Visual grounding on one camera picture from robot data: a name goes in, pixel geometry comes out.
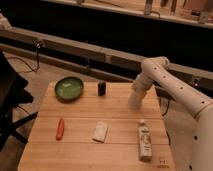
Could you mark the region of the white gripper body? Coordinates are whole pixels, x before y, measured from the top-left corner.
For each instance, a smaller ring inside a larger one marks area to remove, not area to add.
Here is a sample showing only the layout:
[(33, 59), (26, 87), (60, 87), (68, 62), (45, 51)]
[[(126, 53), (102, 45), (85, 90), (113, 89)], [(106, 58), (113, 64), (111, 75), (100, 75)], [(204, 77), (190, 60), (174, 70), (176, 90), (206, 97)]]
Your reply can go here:
[(144, 98), (152, 86), (152, 80), (146, 74), (139, 74), (132, 84), (132, 94), (138, 98)]

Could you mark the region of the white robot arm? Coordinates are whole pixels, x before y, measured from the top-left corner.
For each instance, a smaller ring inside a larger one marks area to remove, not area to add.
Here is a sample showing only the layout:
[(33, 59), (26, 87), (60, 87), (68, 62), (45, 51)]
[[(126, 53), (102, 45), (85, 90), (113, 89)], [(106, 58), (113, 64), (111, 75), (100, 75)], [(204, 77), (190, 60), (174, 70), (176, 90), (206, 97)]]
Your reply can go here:
[(170, 74), (168, 66), (166, 57), (144, 59), (141, 62), (142, 72), (132, 84), (129, 105), (133, 110), (139, 110), (147, 91), (157, 82), (197, 121), (192, 171), (213, 171), (213, 99)]

